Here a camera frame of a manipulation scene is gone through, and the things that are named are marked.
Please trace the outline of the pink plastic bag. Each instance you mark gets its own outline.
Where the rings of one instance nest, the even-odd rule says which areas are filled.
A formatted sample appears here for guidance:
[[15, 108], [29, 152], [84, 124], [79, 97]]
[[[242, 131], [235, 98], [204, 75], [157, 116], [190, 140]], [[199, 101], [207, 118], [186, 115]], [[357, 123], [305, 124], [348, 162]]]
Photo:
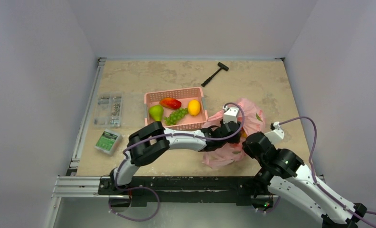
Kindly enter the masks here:
[[202, 157], [202, 163], [212, 169], [218, 169], [245, 158], [246, 154], [242, 150], [242, 142], [247, 136], [262, 132], [266, 128], [264, 112], [253, 101], [247, 98], [239, 98], [235, 103], [240, 105], [244, 111], [244, 126], [241, 130], [240, 142], [236, 144], [227, 143], [220, 149], [206, 152]]

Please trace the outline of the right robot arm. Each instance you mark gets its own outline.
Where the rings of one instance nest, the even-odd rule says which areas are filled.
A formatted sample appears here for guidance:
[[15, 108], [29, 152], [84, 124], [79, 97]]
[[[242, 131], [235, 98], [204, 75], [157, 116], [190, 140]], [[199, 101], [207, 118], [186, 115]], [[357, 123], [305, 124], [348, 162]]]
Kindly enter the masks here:
[[248, 136], [242, 148], [261, 166], [251, 184], [255, 197], [277, 195], [312, 216], [324, 228], [356, 228], [367, 213], [365, 205], [345, 199], [317, 179], [294, 152], [275, 148], [264, 133]]

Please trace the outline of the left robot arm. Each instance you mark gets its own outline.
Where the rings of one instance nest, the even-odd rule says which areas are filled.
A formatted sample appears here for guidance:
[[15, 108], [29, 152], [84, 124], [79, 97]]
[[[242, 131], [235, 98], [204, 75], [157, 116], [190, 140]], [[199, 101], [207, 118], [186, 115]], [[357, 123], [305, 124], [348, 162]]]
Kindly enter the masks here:
[[230, 121], [219, 127], [177, 131], [153, 122], [129, 136], [122, 152], [124, 160], [112, 171], [113, 186], [120, 190], [128, 185], [140, 167], [153, 163], [168, 150], [213, 152], [227, 143], [239, 143], [243, 125], [241, 121]]

